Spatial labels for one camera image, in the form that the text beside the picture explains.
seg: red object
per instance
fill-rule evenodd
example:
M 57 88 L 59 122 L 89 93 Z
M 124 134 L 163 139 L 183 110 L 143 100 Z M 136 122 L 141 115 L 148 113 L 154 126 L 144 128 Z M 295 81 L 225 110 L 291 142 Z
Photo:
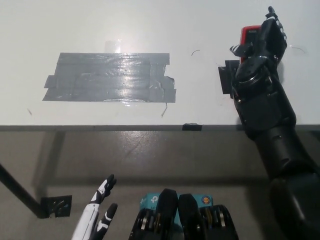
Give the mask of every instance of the red object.
M 258 34 L 258 31 L 260 29 L 260 25 L 258 26 L 245 26 L 241 30 L 241 38 L 240 38 L 240 44 L 248 44 L 253 43 L 256 39 L 256 36 Z M 245 58 L 241 58 L 240 63 L 243 63 L 245 61 Z

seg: white robotic hand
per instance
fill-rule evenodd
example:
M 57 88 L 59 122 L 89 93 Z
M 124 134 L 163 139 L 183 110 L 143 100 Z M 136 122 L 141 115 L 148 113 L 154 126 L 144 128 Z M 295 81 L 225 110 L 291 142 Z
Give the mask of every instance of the white robotic hand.
M 99 216 L 99 206 L 105 197 L 110 195 L 111 189 L 114 187 L 116 182 L 117 180 L 112 174 L 104 180 L 101 186 L 97 189 L 89 204 L 85 206 L 71 240 L 102 240 L 104 238 L 112 218 L 117 211 L 118 205 L 116 203 L 112 203 L 96 226 Z

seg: black bracket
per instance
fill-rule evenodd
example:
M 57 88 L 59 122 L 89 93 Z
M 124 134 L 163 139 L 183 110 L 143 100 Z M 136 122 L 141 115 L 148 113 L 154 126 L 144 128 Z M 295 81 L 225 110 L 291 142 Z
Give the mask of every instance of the black bracket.
M 48 217 L 54 214 L 56 218 L 69 217 L 71 212 L 72 196 L 42 197 L 41 208 L 48 213 Z
M 226 60 L 225 66 L 219 66 L 219 75 L 223 94 L 230 94 L 233 99 L 231 81 L 236 76 L 239 67 L 239 60 Z
M 182 125 L 182 131 L 201 131 L 202 125 L 196 123 L 185 123 Z

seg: scratch mark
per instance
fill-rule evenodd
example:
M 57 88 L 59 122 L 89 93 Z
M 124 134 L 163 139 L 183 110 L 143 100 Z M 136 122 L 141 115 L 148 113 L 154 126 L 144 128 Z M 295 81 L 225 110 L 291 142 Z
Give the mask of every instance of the scratch mark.
M 303 50 L 301 47 L 290 45 L 290 48 L 292 48 L 292 49 L 300 49 L 304 54 L 306 54 L 305 50 Z
M 29 109 L 29 108 L 27 108 L 27 110 L 28 110 L 28 112 L 29 112 L 30 116 L 32 116 L 32 112 L 30 111 L 30 109 Z
M 200 49 L 198 49 L 198 50 L 195 50 L 192 54 L 191 54 L 191 56 L 195 53 L 195 52 L 198 52 L 198 51 L 200 51 Z
M 168 103 L 165 103 L 165 109 L 164 109 L 163 113 L 161 114 L 162 118 L 164 117 L 165 112 L 167 111 L 167 109 L 168 109 Z

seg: blue box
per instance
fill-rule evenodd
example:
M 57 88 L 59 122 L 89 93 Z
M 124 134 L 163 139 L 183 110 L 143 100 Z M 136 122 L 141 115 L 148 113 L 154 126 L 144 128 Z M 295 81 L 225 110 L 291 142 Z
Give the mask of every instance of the blue box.
M 141 209 L 152 209 L 156 210 L 158 199 L 159 199 L 160 193 L 147 193 L 141 201 L 140 201 L 140 210 Z M 213 198 L 211 195 L 208 194 L 192 194 L 194 199 L 196 200 L 196 203 L 198 204 L 198 207 L 208 207 L 213 205 Z M 176 215 L 174 218 L 175 225 L 178 225 L 178 227 L 175 226 L 174 230 L 178 232 L 182 232 L 182 225 L 179 218 L 178 210 L 176 211 Z

